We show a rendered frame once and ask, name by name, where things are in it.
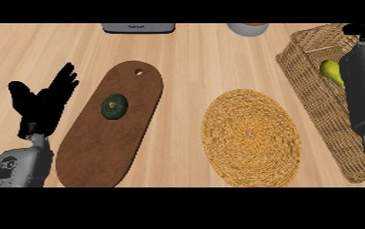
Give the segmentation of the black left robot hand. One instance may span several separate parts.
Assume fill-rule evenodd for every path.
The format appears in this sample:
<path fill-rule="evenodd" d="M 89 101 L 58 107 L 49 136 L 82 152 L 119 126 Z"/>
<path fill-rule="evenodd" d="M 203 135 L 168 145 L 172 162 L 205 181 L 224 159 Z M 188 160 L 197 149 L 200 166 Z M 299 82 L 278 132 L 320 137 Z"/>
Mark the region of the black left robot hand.
<path fill-rule="evenodd" d="M 67 63 L 48 88 L 38 94 L 21 81 L 10 83 L 14 108 L 21 115 L 20 138 L 35 133 L 51 136 L 57 130 L 64 107 L 79 85 L 75 66 Z"/>

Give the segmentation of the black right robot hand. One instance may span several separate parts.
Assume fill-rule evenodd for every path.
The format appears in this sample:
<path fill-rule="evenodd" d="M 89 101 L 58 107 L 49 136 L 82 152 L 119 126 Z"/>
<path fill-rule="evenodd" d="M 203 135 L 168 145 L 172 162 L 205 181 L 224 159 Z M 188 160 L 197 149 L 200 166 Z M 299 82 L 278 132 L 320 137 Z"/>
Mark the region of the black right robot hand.
<path fill-rule="evenodd" d="M 343 27 L 346 35 L 364 35 L 365 34 L 365 23 L 351 23 Z"/>

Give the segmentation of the yellow-green pear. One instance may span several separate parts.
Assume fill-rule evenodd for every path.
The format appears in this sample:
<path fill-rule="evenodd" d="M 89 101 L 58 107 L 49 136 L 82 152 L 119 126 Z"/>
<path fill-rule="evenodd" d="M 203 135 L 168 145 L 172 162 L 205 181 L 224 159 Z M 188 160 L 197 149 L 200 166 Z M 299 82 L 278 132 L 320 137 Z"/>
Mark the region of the yellow-green pear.
<path fill-rule="evenodd" d="M 321 74 L 333 80 L 333 82 L 345 88 L 345 82 L 341 73 L 341 64 L 333 60 L 326 60 L 320 65 Z"/>

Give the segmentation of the brown wicker basket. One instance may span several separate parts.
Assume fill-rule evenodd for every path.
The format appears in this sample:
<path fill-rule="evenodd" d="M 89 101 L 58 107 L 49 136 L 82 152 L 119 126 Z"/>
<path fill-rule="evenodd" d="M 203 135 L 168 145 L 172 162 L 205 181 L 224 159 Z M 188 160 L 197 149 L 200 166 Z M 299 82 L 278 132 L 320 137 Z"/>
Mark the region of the brown wicker basket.
<path fill-rule="evenodd" d="M 296 32 L 276 59 L 345 178 L 360 184 L 365 183 L 365 154 L 351 129 L 345 89 L 320 71 L 321 63 L 339 62 L 357 45 L 358 37 L 346 35 L 343 27 L 332 23 Z"/>

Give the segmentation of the round woven straw placemat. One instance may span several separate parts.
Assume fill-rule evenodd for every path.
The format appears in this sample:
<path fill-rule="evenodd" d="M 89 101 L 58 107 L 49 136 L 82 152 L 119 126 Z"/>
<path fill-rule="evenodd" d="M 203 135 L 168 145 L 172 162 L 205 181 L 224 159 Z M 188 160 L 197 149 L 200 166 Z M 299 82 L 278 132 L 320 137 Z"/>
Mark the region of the round woven straw placemat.
<path fill-rule="evenodd" d="M 212 102 L 203 119 L 203 146 L 212 167 L 231 186 L 287 186 L 299 173 L 302 141 L 280 103 L 237 89 Z"/>

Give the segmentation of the dark green round vegetable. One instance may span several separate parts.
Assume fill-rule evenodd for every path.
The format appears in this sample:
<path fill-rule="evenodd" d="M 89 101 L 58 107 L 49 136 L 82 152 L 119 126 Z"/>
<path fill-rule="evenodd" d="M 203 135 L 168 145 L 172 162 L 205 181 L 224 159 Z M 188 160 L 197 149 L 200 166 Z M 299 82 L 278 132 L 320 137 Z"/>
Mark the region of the dark green round vegetable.
<path fill-rule="evenodd" d="M 103 101 L 103 116 L 107 120 L 119 120 L 129 109 L 128 98 L 122 94 L 110 95 Z"/>

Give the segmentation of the brown oval cutting board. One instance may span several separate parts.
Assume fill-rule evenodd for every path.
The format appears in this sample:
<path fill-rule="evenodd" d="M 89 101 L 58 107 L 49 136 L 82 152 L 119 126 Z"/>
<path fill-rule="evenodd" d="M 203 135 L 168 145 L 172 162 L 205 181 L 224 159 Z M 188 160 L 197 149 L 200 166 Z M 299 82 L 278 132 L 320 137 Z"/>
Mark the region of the brown oval cutting board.
<path fill-rule="evenodd" d="M 128 99 L 126 114 L 117 120 L 103 116 L 103 102 L 120 94 Z M 163 94 L 159 69 L 143 61 L 128 61 L 109 71 L 63 140 L 57 170 L 64 186 L 117 186 L 143 144 Z"/>

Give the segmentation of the grey round bowl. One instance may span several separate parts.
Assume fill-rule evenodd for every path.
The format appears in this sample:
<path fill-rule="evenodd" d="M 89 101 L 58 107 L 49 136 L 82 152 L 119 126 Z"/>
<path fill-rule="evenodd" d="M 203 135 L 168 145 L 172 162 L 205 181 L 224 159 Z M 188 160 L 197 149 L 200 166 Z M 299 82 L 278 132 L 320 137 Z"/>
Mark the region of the grey round bowl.
<path fill-rule="evenodd" d="M 259 36 L 268 28 L 268 23 L 228 23 L 231 31 L 244 37 Z"/>

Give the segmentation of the grey flat appliance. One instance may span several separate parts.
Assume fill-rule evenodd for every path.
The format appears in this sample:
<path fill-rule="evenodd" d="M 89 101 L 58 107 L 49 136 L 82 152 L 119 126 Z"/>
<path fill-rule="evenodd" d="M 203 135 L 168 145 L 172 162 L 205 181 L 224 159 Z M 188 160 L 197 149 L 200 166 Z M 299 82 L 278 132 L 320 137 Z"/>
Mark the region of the grey flat appliance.
<path fill-rule="evenodd" d="M 114 34 L 166 34 L 176 30 L 175 23 L 104 23 L 103 30 Z"/>

